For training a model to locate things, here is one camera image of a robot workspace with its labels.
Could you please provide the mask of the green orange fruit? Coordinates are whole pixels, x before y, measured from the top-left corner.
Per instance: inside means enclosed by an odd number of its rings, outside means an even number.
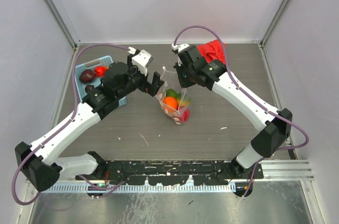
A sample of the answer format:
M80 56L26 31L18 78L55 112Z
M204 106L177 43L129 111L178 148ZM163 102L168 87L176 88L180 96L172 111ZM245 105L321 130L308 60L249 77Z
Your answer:
M177 92L171 88L168 88L166 90L166 97L173 97L176 98L177 97Z

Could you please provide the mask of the clear dotted zip bag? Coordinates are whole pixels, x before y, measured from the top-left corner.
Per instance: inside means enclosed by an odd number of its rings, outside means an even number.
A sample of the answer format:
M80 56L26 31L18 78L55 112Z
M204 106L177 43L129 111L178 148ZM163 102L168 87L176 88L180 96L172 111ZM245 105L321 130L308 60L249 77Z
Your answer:
M160 87L156 98L163 110L176 124L187 123L190 117L191 97L186 88L179 84L176 71L162 67L160 75L164 85Z

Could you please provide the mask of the small dark plum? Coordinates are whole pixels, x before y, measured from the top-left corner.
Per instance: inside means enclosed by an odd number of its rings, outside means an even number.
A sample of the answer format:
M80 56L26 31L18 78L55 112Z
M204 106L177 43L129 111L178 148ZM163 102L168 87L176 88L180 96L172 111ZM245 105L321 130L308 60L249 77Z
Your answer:
M86 94L88 94L90 91L92 91L95 88L94 85L86 85L84 88L84 91Z

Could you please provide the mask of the dark red apple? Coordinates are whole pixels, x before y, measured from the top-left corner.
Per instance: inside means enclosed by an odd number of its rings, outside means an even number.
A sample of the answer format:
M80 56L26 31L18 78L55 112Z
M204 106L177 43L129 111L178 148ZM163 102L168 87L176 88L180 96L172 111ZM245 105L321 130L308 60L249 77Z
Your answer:
M81 75L79 76L79 80L80 82L87 84L87 83L91 83L92 81L94 81L96 79L96 74L95 72L93 72L90 69L86 69L84 70Z

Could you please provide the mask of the yellow green mango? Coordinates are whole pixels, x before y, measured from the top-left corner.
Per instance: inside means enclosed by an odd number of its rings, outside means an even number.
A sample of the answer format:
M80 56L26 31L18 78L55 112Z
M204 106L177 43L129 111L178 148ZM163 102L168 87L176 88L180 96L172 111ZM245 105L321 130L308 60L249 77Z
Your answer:
M178 105L177 110L179 112L185 111L191 104L191 97L187 93L187 91L174 92L173 97L177 101L177 105Z

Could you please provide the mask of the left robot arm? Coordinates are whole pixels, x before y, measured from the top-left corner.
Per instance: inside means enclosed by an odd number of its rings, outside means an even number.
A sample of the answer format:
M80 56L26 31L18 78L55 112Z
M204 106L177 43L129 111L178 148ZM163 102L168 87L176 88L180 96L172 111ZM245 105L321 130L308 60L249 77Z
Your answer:
M60 154L83 132L99 123L119 107L122 98L135 90L155 96L163 85L160 74L155 72L148 82L148 66L152 56L145 50L130 54L126 63L113 62L101 79L67 118L47 134L15 147L21 172L38 192L52 187L60 178L89 175L95 180L104 177L106 163L95 152L82 156L61 158Z

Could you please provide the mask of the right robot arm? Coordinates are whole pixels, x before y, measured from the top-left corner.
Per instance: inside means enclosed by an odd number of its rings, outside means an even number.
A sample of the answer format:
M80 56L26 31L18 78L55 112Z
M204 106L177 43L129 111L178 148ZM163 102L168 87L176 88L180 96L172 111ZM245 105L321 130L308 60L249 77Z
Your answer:
M251 167L262 158L270 158L290 136L292 113L279 111L264 102L230 72L226 65L215 59L207 62L194 45L172 45L178 61L174 65L180 86L206 87L230 102L258 131L232 161L231 170L238 178L245 178Z

